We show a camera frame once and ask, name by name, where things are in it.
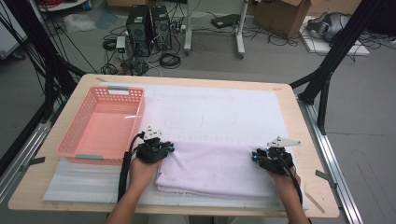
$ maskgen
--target plastic basket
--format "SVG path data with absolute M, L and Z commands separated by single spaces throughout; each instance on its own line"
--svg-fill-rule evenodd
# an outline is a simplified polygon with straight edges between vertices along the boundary
M 121 165 L 139 133 L 144 109 L 141 88 L 91 87 L 57 148 L 58 155 L 76 163 Z

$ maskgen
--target wooden table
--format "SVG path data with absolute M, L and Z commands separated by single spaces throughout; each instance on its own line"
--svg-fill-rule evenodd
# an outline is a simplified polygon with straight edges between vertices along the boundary
M 86 75 L 78 83 L 76 90 L 73 92 L 60 117 L 52 127 L 46 141 L 36 155 L 37 158 L 46 157 L 46 161 L 44 163 L 32 165 L 29 168 L 8 202 L 10 209 L 93 212 L 110 212 L 112 210 L 115 205 L 112 203 L 55 203 L 42 201 L 60 159 L 55 152 L 56 147 L 61 141 L 68 124 L 75 115 L 78 105 L 83 99 L 87 89 L 90 86 L 100 84 L 101 82 L 274 91 L 279 101 L 289 138 L 298 139 L 303 142 L 303 144 L 299 146 L 298 150 L 294 150 L 294 159 L 297 160 L 299 164 L 299 174 L 304 182 L 304 190 L 310 203 L 310 208 L 305 211 L 306 214 L 309 217 L 338 217 L 339 209 L 329 183 L 315 175 L 316 170 L 323 172 L 323 168 L 305 124 L 300 107 L 298 106 L 295 95 L 289 85 L 187 78 L 121 77 L 106 75 Z M 205 216 L 286 216 L 285 212 L 257 208 L 192 207 L 171 205 L 139 205 L 136 209 L 136 213 Z

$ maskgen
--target white cloth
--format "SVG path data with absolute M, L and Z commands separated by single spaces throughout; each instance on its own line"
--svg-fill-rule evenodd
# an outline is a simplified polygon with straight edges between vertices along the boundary
M 166 192 L 220 197 L 274 198 L 273 179 L 251 159 L 256 147 L 176 141 L 156 185 Z

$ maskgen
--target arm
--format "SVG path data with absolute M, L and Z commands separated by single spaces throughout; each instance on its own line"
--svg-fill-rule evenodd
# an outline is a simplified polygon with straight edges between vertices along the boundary
M 295 173 L 294 169 L 292 169 L 292 172 L 300 184 L 301 182 L 300 177 Z M 280 201 L 282 201 L 285 207 L 286 214 L 289 219 L 289 223 L 309 224 L 308 218 L 306 217 L 305 212 L 300 205 L 300 198 L 293 185 L 291 178 L 287 175 L 278 175 L 271 172 L 268 173 L 274 179 L 276 192 L 280 198 Z
M 138 158 L 132 160 L 129 171 L 130 185 L 108 216 L 106 224 L 131 223 L 140 195 L 151 181 L 154 171 L 157 170 L 160 164 L 160 161 L 154 164 L 147 164 Z

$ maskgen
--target black pole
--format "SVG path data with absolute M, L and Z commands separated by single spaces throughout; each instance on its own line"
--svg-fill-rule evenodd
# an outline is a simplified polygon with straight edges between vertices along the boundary
M 308 83 L 305 90 L 299 94 L 299 99 L 309 105 L 314 103 L 315 98 L 321 92 L 318 126 L 322 134 L 326 134 L 324 125 L 332 74 L 384 3 L 385 0 L 362 0 L 343 32 L 334 41 L 319 68 L 314 73 L 290 84 L 295 89 Z

